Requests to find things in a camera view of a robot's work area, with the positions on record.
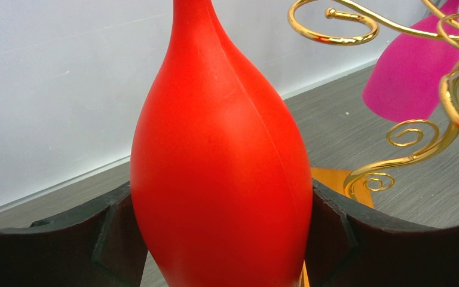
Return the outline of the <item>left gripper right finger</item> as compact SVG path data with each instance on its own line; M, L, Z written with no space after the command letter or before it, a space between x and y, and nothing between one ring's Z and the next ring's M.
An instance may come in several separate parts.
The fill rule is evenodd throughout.
M459 286L459 226L405 221L314 181L305 265L311 286Z

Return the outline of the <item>red plastic wine glass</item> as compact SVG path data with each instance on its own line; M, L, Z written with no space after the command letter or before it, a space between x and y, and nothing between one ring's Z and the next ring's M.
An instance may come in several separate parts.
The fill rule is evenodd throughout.
M137 122L131 199L169 286L297 286L313 204L284 101L211 1L174 1L163 64Z

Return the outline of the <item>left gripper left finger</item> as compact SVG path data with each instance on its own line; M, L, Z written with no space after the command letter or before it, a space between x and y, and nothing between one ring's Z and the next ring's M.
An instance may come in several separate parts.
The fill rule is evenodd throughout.
M147 253L123 184L27 228L0 229L0 286L139 286Z

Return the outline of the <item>pink plastic wine glass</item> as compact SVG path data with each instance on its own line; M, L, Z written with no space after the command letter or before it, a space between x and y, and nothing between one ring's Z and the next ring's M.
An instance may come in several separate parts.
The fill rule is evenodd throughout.
M402 33L378 59L362 99L389 121L426 120L439 104L440 79L458 60L459 50L445 41Z

